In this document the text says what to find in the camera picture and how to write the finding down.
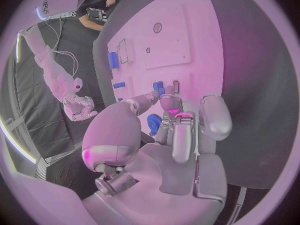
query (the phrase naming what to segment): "cable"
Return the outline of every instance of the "cable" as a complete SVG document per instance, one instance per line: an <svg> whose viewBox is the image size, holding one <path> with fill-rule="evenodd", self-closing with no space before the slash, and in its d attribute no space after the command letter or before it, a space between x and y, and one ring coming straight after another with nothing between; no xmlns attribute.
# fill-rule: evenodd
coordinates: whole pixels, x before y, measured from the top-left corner
<svg viewBox="0 0 300 225"><path fill-rule="evenodd" d="M57 37L57 42L56 42L56 44L54 45L54 47L51 49L54 53L58 53L58 54L64 54L64 55L68 55L68 56L70 56L72 59L73 59L73 74L72 74L72 77L74 77L75 76L75 74L77 73L77 71L78 71L78 68L79 68L79 63L78 63L78 61L77 61L77 59L76 59L76 57L75 57L75 55L72 53L72 52L70 52L70 51L57 51L57 50L55 50L56 48L57 48L57 46L58 46L58 44L59 44L59 41L60 41L60 38L61 38L61 35L62 35L62 19L61 19L61 16L59 16L59 21L60 21L60 32L59 32L59 35L58 35L58 33L55 31L55 29L52 27L52 26L50 26L48 23L47 23L47 21L45 20L45 23L55 32L55 34L56 34L56 37Z"/></svg>

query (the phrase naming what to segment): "blue object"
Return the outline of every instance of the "blue object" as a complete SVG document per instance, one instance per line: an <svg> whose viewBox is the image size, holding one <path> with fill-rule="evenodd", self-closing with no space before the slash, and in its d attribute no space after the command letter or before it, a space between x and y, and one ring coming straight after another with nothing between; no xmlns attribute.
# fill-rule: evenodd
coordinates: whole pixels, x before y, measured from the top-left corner
<svg viewBox="0 0 300 225"><path fill-rule="evenodd" d="M123 88L125 87L125 82L119 82L119 83L115 83L114 85L112 85L114 89L119 89L119 88Z"/></svg>
<svg viewBox="0 0 300 225"><path fill-rule="evenodd" d="M159 91L159 89L162 89L164 87L164 84L162 81L157 81L153 83L153 89L154 91Z"/></svg>
<svg viewBox="0 0 300 225"><path fill-rule="evenodd" d="M151 132L149 133L149 135L151 137L153 137L159 131L160 125L162 123L162 118L160 116L158 116L157 114L153 113L153 114L150 114L147 117L147 123L148 123L148 127L151 130Z"/></svg>
<svg viewBox="0 0 300 225"><path fill-rule="evenodd" d="M111 70L118 69L119 68L118 54L114 51L109 52L107 54L107 57L108 57L109 68Z"/></svg>
<svg viewBox="0 0 300 225"><path fill-rule="evenodd" d="M158 96L161 97L161 95L165 94L165 89L164 88L159 88L158 89Z"/></svg>

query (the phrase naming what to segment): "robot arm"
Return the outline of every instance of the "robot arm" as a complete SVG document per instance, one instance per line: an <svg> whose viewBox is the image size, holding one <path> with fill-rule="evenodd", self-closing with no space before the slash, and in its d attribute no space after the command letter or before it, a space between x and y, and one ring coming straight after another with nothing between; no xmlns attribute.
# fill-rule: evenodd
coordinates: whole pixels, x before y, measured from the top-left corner
<svg viewBox="0 0 300 225"><path fill-rule="evenodd" d="M21 31L28 46L34 53L34 60L43 69L43 77L50 91L61 103L72 121L86 120L98 114L94 109L93 99L90 97L79 97L76 95L82 86L80 78L73 78L54 59L54 53L45 44L38 25L28 30Z"/></svg>

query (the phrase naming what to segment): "blue block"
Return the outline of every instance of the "blue block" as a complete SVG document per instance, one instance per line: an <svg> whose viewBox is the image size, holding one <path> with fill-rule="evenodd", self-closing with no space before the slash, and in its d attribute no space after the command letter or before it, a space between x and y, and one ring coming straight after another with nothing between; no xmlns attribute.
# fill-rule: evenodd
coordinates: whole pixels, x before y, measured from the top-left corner
<svg viewBox="0 0 300 225"><path fill-rule="evenodd" d="M153 83L153 89L154 91L158 91L159 89L162 89L164 87L164 84L162 81L157 81Z"/></svg>
<svg viewBox="0 0 300 225"><path fill-rule="evenodd" d="M107 54L107 57L108 57L109 68L111 70L118 69L119 68L118 54L114 51L109 52Z"/></svg>
<svg viewBox="0 0 300 225"><path fill-rule="evenodd" d="M119 83L115 83L114 85L112 85L114 89L119 89L119 88L123 88L125 87L125 82L119 82Z"/></svg>
<svg viewBox="0 0 300 225"><path fill-rule="evenodd" d="M165 94L165 89L164 88L159 88L158 89L158 96L161 97L161 95Z"/></svg>

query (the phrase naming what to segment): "blue gear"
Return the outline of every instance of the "blue gear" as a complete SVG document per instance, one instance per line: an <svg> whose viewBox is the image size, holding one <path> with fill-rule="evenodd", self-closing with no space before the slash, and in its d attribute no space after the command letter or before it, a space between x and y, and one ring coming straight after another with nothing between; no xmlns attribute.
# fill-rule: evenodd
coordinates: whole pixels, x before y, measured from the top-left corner
<svg viewBox="0 0 300 225"><path fill-rule="evenodd" d="M153 114L150 114L147 117L147 123L148 123L148 127L151 130L151 132L149 133L149 135L151 137L153 137L159 131L160 125L162 123L162 118L160 116L158 116L157 114L153 113Z"/></svg>

